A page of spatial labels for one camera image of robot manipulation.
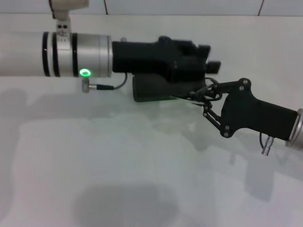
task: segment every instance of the tile grout line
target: tile grout line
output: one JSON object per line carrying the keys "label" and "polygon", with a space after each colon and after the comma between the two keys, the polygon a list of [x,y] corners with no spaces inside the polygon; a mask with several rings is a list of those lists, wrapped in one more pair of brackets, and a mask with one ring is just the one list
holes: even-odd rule
{"label": "tile grout line", "polygon": [[103,0],[104,2],[104,7],[105,7],[105,12],[106,12],[106,15],[108,15],[108,10],[107,10],[107,4],[106,4],[106,0]]}
{"label": "tile grout line", "polygon": [[261,7],[260,7],[260,10],[259,10],[258,16],[260,16],[261,10],[262,10],[262,8],[263,8],[264,1],[265,1],[265,0],[262,0],[262,4],[261,4]]}

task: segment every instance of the glowing green ring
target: glowing green ring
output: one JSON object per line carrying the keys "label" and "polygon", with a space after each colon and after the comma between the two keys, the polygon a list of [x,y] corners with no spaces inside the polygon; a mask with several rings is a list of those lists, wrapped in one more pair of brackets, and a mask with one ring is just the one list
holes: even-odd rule
{"label": "glowing green ring", "polygon": [[83,77],[89,77],[91,75],[91,72],[88,69],[81,69],[80,75]]}

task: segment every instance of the black ring band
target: black ring band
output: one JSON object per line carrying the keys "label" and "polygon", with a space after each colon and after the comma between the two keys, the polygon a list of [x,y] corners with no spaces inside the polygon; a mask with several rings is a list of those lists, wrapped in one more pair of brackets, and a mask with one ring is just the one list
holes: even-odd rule
{"label": "black ring band", "polygon": [[56,32],[53,33],[53,73],[55,74],[56,77],[60,77]]}
{"label": "black ring band", "polygon": [[43,70],[46,77],[50,77],[49,68],[48,68],[48,59],[47,59],[47,40],[48,40],[48,32],[43,33],[42,38],[42,63]]}
{"label": "black ring band", "polygon": [[74,74],[74,77],[79,77],[78,53],[77,53],[78,34],[77,33],[72,34],[71,46],[72,46],[72,72]]}

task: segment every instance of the white table surface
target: white table surface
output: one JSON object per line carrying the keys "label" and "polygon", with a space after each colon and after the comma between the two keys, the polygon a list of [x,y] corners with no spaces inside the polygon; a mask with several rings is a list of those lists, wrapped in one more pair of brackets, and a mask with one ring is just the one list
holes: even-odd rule
{"label": "white table surface", "polygon": [[[257,98],[303,107],[303,18],[71,18],[114,40],[209,44],[219,81],[247,77]],[[50,15],[0,15],[2,33],[46,30]],[[86,95],[76,79],[0,78],[0,226],[301,227],[302,191],[302,153],[277,140],[264,157],[256,132],[222,138],[196,106],[137,104],[130,80]]]}

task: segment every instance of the white tiled wall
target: white tiled wall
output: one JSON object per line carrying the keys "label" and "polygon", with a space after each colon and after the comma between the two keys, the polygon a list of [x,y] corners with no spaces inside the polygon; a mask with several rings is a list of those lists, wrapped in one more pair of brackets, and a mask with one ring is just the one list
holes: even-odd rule
{"label": "white tiled wall", "polygon": [[265,0],[262,16],[303,16],[303,0]]}
{"label": "white tiled wall", "polygon": [[107,0],[110,14],[257,15],[262,0]]}
{"label": "white tiled wall", "polygon": [[[73,11],[80,14],[105,14],[103,0],[90,0],[89,8]],[[51,13],[48,0],[0,0],[0,13]]]}

